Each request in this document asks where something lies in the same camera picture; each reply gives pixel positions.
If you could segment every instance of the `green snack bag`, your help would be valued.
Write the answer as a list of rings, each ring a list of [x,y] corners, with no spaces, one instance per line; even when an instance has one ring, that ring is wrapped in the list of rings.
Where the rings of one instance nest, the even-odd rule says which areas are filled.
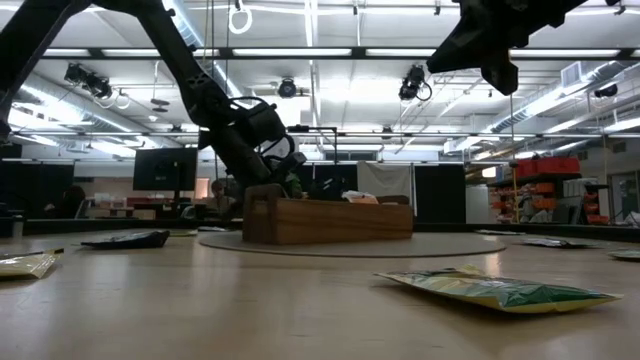
[[[434,294],[519,314],[573,311],[622,298],[569,286],[493,278],[473,266],[377,275]]]

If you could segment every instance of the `spotlight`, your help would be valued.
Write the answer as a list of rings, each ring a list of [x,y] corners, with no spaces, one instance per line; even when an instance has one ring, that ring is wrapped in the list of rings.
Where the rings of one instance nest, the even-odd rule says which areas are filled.
[[[431,86],[427,84],[424,78],[425,73],[422,66],[413,65],[411,67],[411,70],[409,70],[409,72],[407,73],[407,77],[402,80],[402,86],[400,87],[400,92],[398,93],[400,100],[411,101],[415,98],[418,98],[421,101],[427,101],[431,99]],[[429,97],[425,99],[421,99],[420,97],[418,97],[423,86],[429,89]]]
[[[80,64],[69,64],[64,79],[74,86],[80,86],[98,99],[108,99],[113,95],[108,78],[98,77],[95,73],[83,69]]]
[[[296,88],[296,84],[293,83],[293,79],[285,78],[282,79],[282,83],[278,88],[278,95],[280,95],[283,99],[291,99],[296,96],[298,93],[298,89]]]
[[[595,95],[595,97],[597,98],[612,97],[612,96],[616,96],[617,94],[618,94],[618,85],[616,84],[613,84],[604,89],[596,90],[593,92],[593,95]]]

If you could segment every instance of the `monitor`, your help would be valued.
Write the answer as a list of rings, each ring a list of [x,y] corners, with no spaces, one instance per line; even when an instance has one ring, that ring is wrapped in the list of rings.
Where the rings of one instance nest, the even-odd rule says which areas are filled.
[[[133,190],[193,191],[197,168],[198,149],[138,150]]]

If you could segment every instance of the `wooden box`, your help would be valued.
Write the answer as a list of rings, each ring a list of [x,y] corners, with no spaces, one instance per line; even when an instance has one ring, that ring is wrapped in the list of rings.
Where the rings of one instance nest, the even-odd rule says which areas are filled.
[[[277,185],[247,189],[243,240],[267,244],[316,244],[409,239],[408,205],[292,200]]]

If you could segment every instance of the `table surface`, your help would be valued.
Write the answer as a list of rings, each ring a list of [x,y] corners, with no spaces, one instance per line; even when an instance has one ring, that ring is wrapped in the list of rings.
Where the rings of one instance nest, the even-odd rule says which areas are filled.
[[[195,238],[171,238],[150,250],[72,246],[114,234],[0,241],[1,253],[67,248],[45,278],[0,282],[2,358],[621,360],[640,353],[640,264],[606,256],[608,249],[640,248],[632,244],[511,245],[496,254],[430,259],[237,253]],[[569,314],[510,316],[372,276],[466,264],[626,297]]]

